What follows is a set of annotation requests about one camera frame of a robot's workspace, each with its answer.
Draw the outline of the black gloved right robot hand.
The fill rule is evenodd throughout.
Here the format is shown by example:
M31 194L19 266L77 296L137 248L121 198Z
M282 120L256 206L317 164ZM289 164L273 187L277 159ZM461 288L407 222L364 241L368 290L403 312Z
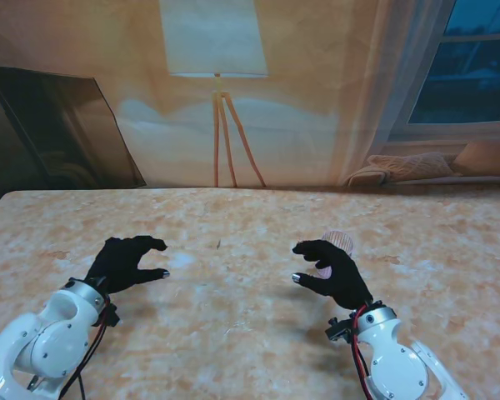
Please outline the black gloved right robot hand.
M357 310L373 302L356 263L341 248L326 240L299 242L292 252L302 255L307 262L315 263L319 274L302 272L292 275L292 280L319 295L331 297L336 304L347 310Z

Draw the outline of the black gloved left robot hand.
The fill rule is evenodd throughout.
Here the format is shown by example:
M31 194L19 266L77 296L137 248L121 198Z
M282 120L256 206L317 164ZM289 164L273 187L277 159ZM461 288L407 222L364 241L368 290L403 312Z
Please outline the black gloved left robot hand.
M152 236L110 237L95 257L85 280L95 282L107 294L119 293L132 286L167 278L163 268L140 269L138 264L150 250L163 252L168 248L162 239Z

